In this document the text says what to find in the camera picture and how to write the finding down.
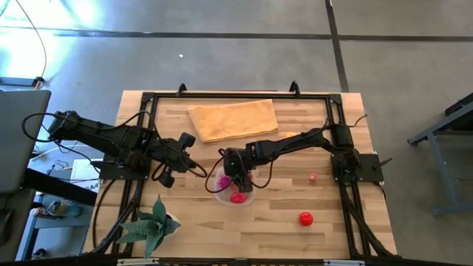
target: gray floor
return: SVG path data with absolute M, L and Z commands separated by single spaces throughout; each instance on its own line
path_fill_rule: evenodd
M 43 0 L 42 9 L 35 8 L 34 1 L 22 2 L 42 27 L 330 33 L 322 0 Z M 8 8 L 11 10 L 5 11 L 0 24 L 28 26 L 20 13 Z M 467 0 L 333 0 L 338 31 L 345 35 L 471 35 L 472 8 L 473 1 Z M 52 11 L 63 19 L 48 18 Z M 5 16 L 11 14 L 21 18 L 7 20 Z M 48 52 L 44 89 L 52 91 L 49 111 L 74 109 L 105 123 L 115 120 L 124 89 L 177 89 L 184 82 L 189 89 L 287 90 L 290 82 L 297 80 L 303 91 L 341 91 L 333 46 L 328 40 L 46 34 L 44 39 Z M 473 213 L 441 218 L 431 215 L 432 207 L 447 204 L 440 175 L 429 146 L 422 143 L 412 148 L 406 139 L 440 119 L 446 107 L 472 92 L 473 43 L 342 41 L 341 52 L 350 91 L 362 94 L 370 115 L 375 149 L 382 157 L 394 157 L 384 174 L 399 254 L 472 265 Z M 20 36 L 0 32 L 0 58 L 0 76 L 34 77 L 43 62 L 34 32 Z M 472 155 L 469 140 L 442 139 L 454 178 L 468 179 L 473 170 L 459 163 L 468 162 Z M 90 149 L 81 151 L 96 155 Z M 61 154 L 51 154 L 33 167 L 50 167 L 58 158 Z M 72 158 L 62 160 L 72 162 Z M 473 182 L 460 185 L 468 197 Z

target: potted plant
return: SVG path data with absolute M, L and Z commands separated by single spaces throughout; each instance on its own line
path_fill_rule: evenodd
M 153 205 L 153 214 L 143 213 L 139 209 L 136 209 L 136 214 L 139 221 L 120 224 L 128 233 L 117 240 L 117 243 L 146 240 L 145 259 L 147 259 L 163 242 L 165 236 L 174 235 L 177 232 L 180 223 L 172 214 L 166 213 L 159 195 Z

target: butcher block tabletop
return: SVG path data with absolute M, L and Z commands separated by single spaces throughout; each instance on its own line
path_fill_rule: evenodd
M 143 91 L 123 92 L 116 124 L 124 122 L 139 111 L 142 94 Z M 364 115 L 361 95 L 341 93 L 341 97 L 347 124 L 354 124 Z M 189 117 L 188 107 L 244 103 L 252 100 L 255 99 L 160 98 L 155 122 L 160 135 L 164 138 L 179 139 L 182 132 L 194 135 L 196 142 L 187 151 L 193 160 L 209 172 L 221 157 L 218 153 L 220 148 L 244 148 L 246 143 L 256 140 L 279 140 L 314 127 L 322 127 L 327 117 L 322 100 L 273 99 L 279 125 L 277 132 L 214 143 L 202 143 L 199 140 Z M 136 120 L 129 123 L 129 125 L 135 124 Z M 360 153 L 371 153 L 372 143 L 367 120 L 361 120 L 355 128 L 351 128 L 351 132 L 355 148 Z M 324 132 L 324 136 L 330 139 L 328 131 Z M 158 163 L 152 163 L 151 171 L 157 166 Z M 269 164 L 258 167 L 258 172 L 256 183 L 262 185 L 268 178 Z M 317 175 L 317 180 L 310 180 L 312 173 Z M 210 189 L 213 188 L 214 174 L 209 180 Z M 205 179 L 190 172 L 185 174 L 174 172 L 173 176 L 176 181 L 172 188 L 165 188 L 159 182 L 145 181 L 140 210 L 151 213 L 152 206 L 160 194 L 166 210 L 175 215 L 181 224 L 179 232 L 172 238 L 165 239 L 152 256 L 349 258 L 340 193 L 338 185 L 333 181 L 330 153 L 323 149 L 308 148 L 280 156 L 274 162 L 273 177 L 269 186 L 264 189 L 255 188 L 254 201 L 245 207 L 228 207 L 218 202 L 213 194 L 205 191 Z M 98 198 L 108 182 L 101 185 Z M 103 198 L 96 225 L 98 242 L 105 237 L 118 217 L 124 183 L 124 180 L 117 180 Z M 386 249 L 395 253 L 395 243 L 381 189 L 372 183 L 360 183 L 359 190 L 367 224 Z M 303 211 L 312 214 L 311 226 L 304 227 L 299 224 L 299 215 Z M 359 230 L 356 225 L 353 230 L 356 246 L 361 252 Z M 145 244 L 144 241 L 136 242 L 132 255 L 143 256 Z M 91 249 L 92 223 L 84 252 Z

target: folded cloth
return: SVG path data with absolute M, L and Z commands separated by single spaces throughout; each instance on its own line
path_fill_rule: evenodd
M 271 99 L 221 106 L 191 106 L 188 112 L 204 143 L 278 129 Z

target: white paper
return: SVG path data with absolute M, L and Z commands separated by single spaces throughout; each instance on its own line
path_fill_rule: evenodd
M 102 159 L 92 159 L 92 161 L 101 161 Z M 72 166 L 71 183 L 78 185 L 82 188 L 89 189 L 98 193 L 100 180 L 94 180 L 98 178 L 98 172 L 95 171 L 94 167 L 90 164 L 87 159 L 74 160 Z

